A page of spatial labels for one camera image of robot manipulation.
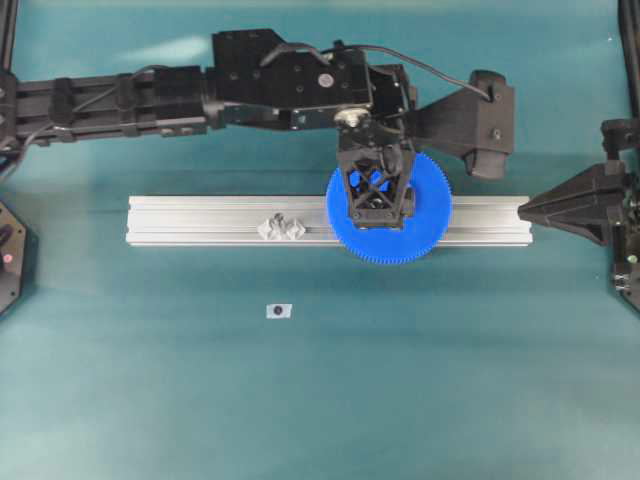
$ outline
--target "screw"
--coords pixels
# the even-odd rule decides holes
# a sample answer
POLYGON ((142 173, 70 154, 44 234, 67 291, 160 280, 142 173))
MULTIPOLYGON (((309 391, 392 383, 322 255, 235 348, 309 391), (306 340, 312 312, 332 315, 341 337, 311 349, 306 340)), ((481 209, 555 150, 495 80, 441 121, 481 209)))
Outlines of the screw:
POLYGON ((329 88, 333 86, 333 77, 328 73, 323 73, 318 77, 318 84, 323 88, 329 88))

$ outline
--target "teal tabletop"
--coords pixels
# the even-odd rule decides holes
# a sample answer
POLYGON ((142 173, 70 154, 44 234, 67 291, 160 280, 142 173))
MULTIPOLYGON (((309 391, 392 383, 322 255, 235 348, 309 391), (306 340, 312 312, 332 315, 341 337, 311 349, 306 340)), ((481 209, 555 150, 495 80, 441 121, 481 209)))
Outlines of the teal tabletop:
MULTIPOLYGON (((534 195, 604 159, 630 115, 616 2, 25 0, 20 80, 211 66, 210 34, 382 44, 516 88, 499 182, 433 152, 458 195, 534 195)), ((380 62, 388 61, 370 54, 380 62)), ((422 102, 453 87, 407 67, 422 102)), ((640 316, 609 254, 527 248, 403 266, 339 248, 133 248, 129 195, 321 195, 335 131, 33 147, 0 196, 29 227, 0 319, 0 479, 637 479, 640 316), (265 306, 293 305, 290 319, 265 306)))

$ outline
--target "gear teeth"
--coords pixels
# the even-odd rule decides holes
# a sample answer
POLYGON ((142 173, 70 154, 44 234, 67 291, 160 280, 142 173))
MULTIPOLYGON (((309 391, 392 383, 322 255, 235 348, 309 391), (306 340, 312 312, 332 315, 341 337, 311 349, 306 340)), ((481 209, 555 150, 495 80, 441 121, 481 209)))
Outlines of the gear teeth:
MULTIPOLYGON (((451 185, 449 183, 449 179, 447 178, 445 173, 442 171, 440 166, 436 162, 434 162, 431 158, 429 158, 427 155, 425 155, 424 153, 419 153, 419 154, 416 155, 416 164, 418 162, 420 162, 420 161, 422 161, 422 162, 430 162, 430 164, 433 165, 433 167, 435 167, 435 169, 433 171, 429 172, 432 175, 432 178, 428 178, 428 176, 427 176, 426 179, 429 180, 429 181, 434 181, 435 183, 441 182, 440 183, 440 187, 442 187, 442 186, 446 187, 447 192, 449 194, 449 198, 450 198, 451 197, 451 185)), ((331 181, 329 183, 329 189, 327 191, 327 198, 329 197, 329 190, 331 189, 331 185, 333 184, 333 182, 336 182, 336 181, 342 182, 339 170, 336 170, 332 175, 331 181)), ((449 221, 451 219, 451 213, 452 213, 452 208, 451 207, 452 206, 451 206, 451 202, 450 202, 449 203, 449 217, 446 219, 446 225, 449 224, 449 221)), ((388 255, 383 255, 383 256, 374 255, 371 252, 362 251, 360 248, 354 246, 351 243, 351 240, 349 240, 348 238, 345 238, 342 235, 342 233, 339 231, 340 229, 339 228, 335 228, 335 224, 333 222, 333 218, 332 218, 331 212, 329 212, 329 210, 330 210, 330 206, 329 206, 329 204, 327 204, 327 213, 328 213, 328 216, 329 216, 329 220, 330 220, 330 222, 332 224, 332 227, 334 228, 334 233, 336 234, 336 237, 338 237, 338 240, 340 240, 340 242, 347 248, 347 250, 349 252, 351 252, 353 255, 361 258, 362 260, 364 260, 366 262, 370 262, 370 263, 374 263, 374 264, 378 264, 378 265, 401 265, 401 264, 409 263, 409 262, 417 260, 420 257, 425 256, 427 253, 429 253, 433 249, 433 247, 435 247, 435 245, 439 241, 439 239, 438 239, 433 244, 428 244, 425 247, 420 248, 417 251, 414 251, 414 252, 412 252, 411 254, 408 254, 408 255, 403 255, 403 256, 398 256, 398 257, 389 257, 388 255)))

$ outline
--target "aluminum profile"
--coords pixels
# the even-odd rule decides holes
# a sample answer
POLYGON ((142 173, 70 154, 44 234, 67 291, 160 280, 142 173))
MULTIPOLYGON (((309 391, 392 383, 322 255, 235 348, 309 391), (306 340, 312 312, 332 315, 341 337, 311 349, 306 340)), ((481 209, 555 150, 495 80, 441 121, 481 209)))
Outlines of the aluminum profile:
MULTIPOLYGON (((456 196, 441 247, 526 246, 531 223, 519 219, 525 196, 456 196)), ((134 246, 340 246, 323 196, 132 196, 127 242, 134 246), (276 215, 304 226, 299 238, 260 233, 276 215)))

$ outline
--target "small metal part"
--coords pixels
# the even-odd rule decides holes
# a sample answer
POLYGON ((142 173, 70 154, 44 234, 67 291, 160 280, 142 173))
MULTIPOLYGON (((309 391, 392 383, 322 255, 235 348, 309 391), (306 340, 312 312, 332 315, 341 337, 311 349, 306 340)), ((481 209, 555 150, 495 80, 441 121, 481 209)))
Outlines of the small metal part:
POLYGON ((291 318, 291 314, 293 313, 293 305, 290 303, 273 303, 267 305, 267 318, 271 319, 280 319, 280 318, 291 318))
POLYGON ((331 75, 328 73, 322 73, 318 76, 318 84, 323 88, 333 87, 334 80, 331 75))
POLYGON ((369 110, 366 108, 345 108, 335 114, 333 121, 338 124, 345 124, 351 128, 356 128, 360 124, 360 120, 368 116, 369 110))
POLYGON ((258 233, 263 240, 299 240, 307 231, 297 219, 286 220, 280 212, 258 225, 258 233))

